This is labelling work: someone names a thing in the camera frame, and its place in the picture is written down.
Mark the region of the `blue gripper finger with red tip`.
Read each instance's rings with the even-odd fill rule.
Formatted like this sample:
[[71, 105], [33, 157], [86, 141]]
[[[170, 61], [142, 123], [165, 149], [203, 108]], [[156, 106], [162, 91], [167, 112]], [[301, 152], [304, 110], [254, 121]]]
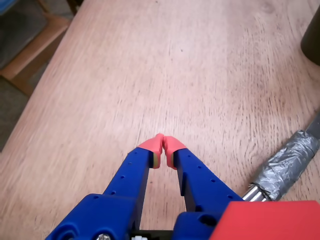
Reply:
[[129, 152], [102, 194], [85, 196], [48, 240], [128, 240], [140, 227], [149, 170], [160, 166], [163, 134]]
[[171, 238], [207, 240], [229, 203], [243, 199], [176, 138], [164, 137], [163, 148], [167, 165], [177, 171], [186, 206], [176, 219]]

